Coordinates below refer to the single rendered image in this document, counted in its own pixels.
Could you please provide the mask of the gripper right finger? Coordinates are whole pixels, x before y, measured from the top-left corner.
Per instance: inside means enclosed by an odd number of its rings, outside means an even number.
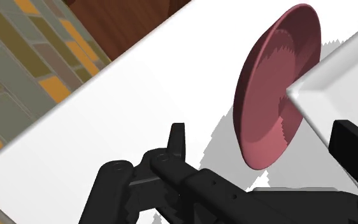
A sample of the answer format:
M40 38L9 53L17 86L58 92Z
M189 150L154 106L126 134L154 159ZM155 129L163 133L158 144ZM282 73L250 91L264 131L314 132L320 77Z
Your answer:
M349 120L333 123L329 153L358 183L358 126ZM333 224L358 224L358 196L346 192L333 192L329 208L339 219Z

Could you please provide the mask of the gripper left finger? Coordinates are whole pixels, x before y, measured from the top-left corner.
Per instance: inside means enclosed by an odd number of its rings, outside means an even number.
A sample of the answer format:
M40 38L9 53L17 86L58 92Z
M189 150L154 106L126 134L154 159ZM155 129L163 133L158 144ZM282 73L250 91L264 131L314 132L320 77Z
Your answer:
M171 126L168 145L99 168L78 224L136 224L156 209L169 224L278 224L278 212L209 169L185 162L185 125Z

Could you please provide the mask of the white box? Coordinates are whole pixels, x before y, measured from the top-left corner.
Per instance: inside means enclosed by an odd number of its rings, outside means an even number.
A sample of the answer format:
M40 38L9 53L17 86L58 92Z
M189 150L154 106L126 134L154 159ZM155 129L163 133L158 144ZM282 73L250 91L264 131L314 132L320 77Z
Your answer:
M301 174L322 178L322 186L358 195L358 181L328 151L335 120L358 127L358 32L289 87L304 121L289 150L300 155Z

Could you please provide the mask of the pink plate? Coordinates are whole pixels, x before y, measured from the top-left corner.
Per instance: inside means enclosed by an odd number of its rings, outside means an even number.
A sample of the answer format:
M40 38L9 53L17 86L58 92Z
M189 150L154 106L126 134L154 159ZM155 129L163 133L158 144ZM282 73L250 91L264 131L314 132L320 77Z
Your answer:
M287 10L255 42L243 65L233 102L233 125L245 163L273 164L303 119L286 89L320 61L321 29L309 4Z

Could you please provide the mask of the brown wooden furniture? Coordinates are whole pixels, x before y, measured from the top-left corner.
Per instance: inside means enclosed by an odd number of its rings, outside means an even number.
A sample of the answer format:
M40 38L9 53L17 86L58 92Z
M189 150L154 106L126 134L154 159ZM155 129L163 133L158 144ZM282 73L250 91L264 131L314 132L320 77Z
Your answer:
M110 60L191 0L63 0Z

